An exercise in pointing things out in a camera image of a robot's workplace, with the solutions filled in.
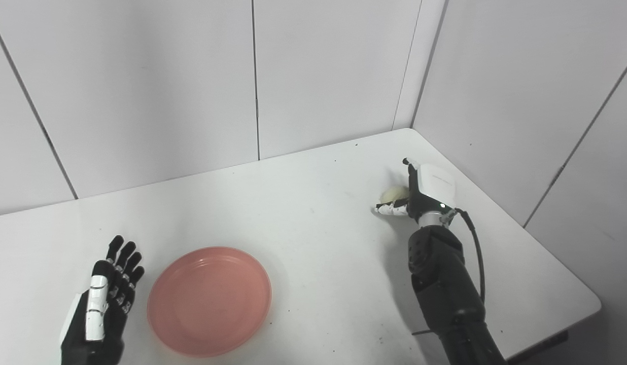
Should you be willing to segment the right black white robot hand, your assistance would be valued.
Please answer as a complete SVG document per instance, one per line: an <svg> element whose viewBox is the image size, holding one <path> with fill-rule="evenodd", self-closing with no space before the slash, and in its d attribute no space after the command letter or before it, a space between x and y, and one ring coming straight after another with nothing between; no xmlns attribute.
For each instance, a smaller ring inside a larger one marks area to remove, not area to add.
<svg viewBox="0 0 627 365"><path fill-rule="evenodd" d="M458 209L455 178L437 166L402 159L408 171L407 187L393 187L381 195L374 212L406 216L424 226L449 226Z"/></svg>

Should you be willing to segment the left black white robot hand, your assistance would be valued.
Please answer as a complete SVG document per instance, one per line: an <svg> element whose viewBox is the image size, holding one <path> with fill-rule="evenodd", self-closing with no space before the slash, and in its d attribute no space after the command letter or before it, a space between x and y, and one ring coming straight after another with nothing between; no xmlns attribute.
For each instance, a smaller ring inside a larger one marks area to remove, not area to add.
<svg viewBox="0 0 627 365"><path fill-rule="evenodd" d="M145 273L135 242L114 236L104 259L93 265L89 287L68 314L60 343L61 364L119 364L123 333Z"/></svg>

